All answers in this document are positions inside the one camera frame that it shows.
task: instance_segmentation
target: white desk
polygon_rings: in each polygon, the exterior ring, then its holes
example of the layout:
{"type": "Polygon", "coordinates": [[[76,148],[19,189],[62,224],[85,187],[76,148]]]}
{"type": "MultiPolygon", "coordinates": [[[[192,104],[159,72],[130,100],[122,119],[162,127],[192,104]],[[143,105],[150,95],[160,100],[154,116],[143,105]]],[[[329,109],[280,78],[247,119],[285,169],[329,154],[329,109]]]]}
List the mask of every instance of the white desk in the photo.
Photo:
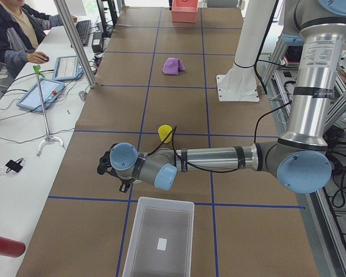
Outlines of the white desk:
{"type": "MultiPolygon", "coordinates": [[[[75,54],[70,47],[70,42],[63,27],[53,28],[37,50],[46,53],[50,57],[49,62],[41,65],[41,70],[53,69],[58,56],[75,54]]],[[[88,58],[91,59],[93,57],[91,47],[85,47],[85,51],[88,58]]],[[[26,64],[18,77],[33,73],[32,66],[31,63],[26,64]]],[[[47,73],[46,77],[51,78],[52,72],[47,73]]],[[[35,82],[36,77],[33,75],[16,81],[10,89],[29,89],[35,82]]],[[[64,93],[73,84],[74,82],[66,88],[64,93]]],[[[54,103],[47,110],[48,123],[52,133],[74,128],[84,105],[84,102],[78,96],[78,93],[82,90],[89,90],[87,80],[84,77],[77,81],[77,84],[63,101],[54,103]]],[[[8,92],[0,100],[0,108],[5,108],[13,99],[22,97],[22,94],[18,95],[17,93],[22,92],[8,92]]],[[[26,112],[20,110],[15,102],[8,110],[0,110],[0,118],[26,112]]],[[[0,137],[7,139],[24,141],[42,136],[45,133],[43,116],[39,113],[28,113],[0,121],[0,137]]],[[[58,134],[63,139],[66,147],[72,134],[73,131],[58,134]]],[[[10,159],[25,158],[24,167],[18,174],[9,177],[0,176],[0,235],[22,241],[26,246],[32,238],[65,154],[65,150],[59,143],[53,143],[46,144],[41,156],[37,157],[37,146],[41,139],[25,144],[8,143],[0,140],[0,168],[10,159]]],[[[19,258],[0,256],[0,277],[15,276],[23,258],[24,255],[19,258]]]]}

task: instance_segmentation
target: tablet screen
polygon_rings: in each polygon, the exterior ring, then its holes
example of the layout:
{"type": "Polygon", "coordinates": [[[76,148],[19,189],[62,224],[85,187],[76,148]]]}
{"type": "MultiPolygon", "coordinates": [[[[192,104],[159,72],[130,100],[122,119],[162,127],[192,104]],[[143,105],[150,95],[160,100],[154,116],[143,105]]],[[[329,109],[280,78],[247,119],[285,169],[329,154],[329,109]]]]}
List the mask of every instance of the tablet screen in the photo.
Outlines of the tablet screen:
{"type": "Polygon", "coordinates": [[[77,56],[60,58],[55,78],[74,77],[76,76],[77,68],[77,56]]]}
{"type": "MultiPolygon", "coordinates": [[[[48,80],[41,79],[42,95],[45,101],[49,97],[49,95],[52,94],[53,91],[56,91],[58,85],[59,83],[54,83],[48,80]]],[[[41,102],[39,87],[34,87],[34,89],[31,90],[29,94],[27,94],[27,97],[23,99],[23,101],[21,101],[21,104],[32,108],[40,107],[41,102]]]]}

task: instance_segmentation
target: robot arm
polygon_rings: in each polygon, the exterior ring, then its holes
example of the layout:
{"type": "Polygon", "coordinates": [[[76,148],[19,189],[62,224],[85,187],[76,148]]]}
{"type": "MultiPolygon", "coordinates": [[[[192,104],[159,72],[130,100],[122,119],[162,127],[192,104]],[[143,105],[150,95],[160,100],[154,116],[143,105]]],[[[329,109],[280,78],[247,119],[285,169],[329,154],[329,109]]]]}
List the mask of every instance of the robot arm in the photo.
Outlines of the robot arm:
{"type": "Polygon", "coordinates": [[[287,1],[285,16],[290,19],[285,30],[300,34],[304,47],[287,130],[277,141],[249,147],[161,149],[153,155],[121,143],[100,159],[98,173],[118,177],[124,192],[137,179],[169,190],[178,170],[195,169],[267,171],[296,193],[325,186],[332,169],[322,135],[346,39],[345,4],[346,0],[287,1]]]}

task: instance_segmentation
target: tablet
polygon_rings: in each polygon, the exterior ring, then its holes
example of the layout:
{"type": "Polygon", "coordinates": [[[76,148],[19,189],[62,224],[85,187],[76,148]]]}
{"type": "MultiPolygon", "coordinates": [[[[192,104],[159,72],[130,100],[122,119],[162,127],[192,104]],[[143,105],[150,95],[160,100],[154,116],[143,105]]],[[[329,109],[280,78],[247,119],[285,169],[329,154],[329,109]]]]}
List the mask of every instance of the tablet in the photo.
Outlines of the tablet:
{"type": "MultiPolygon", "coordinates": [[[[40,83],[45,108],[49,108],[58,95],[63,91],[65,84],[45,78],[40,79],[40,83]]],[[[42,112],[40,92],[37,83],[18,101],[17,106],[31,111],[42,112]]]]}
{"type": "Polygon", "coordinates": [[[83,70],[78,63],[77,56],[64,56],[57,58],[52,79],[56,81],[78,80],[82,74],[83,70]]]}

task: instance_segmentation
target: person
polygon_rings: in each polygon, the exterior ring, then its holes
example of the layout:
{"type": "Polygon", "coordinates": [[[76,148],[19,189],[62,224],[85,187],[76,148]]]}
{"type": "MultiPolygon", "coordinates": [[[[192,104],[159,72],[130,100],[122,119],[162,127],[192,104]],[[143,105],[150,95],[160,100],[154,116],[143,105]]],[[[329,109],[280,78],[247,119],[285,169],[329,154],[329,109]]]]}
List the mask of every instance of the person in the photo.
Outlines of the person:
{"type": "Polygon", "coordinates": [[[48,56],[36,49],[46,36],[44,30],[61,25],[59,15],[39,13],[25,0],[0,0],[0,62],[8,73],[16,78],[27,62],[47,62],[48,56]]]}

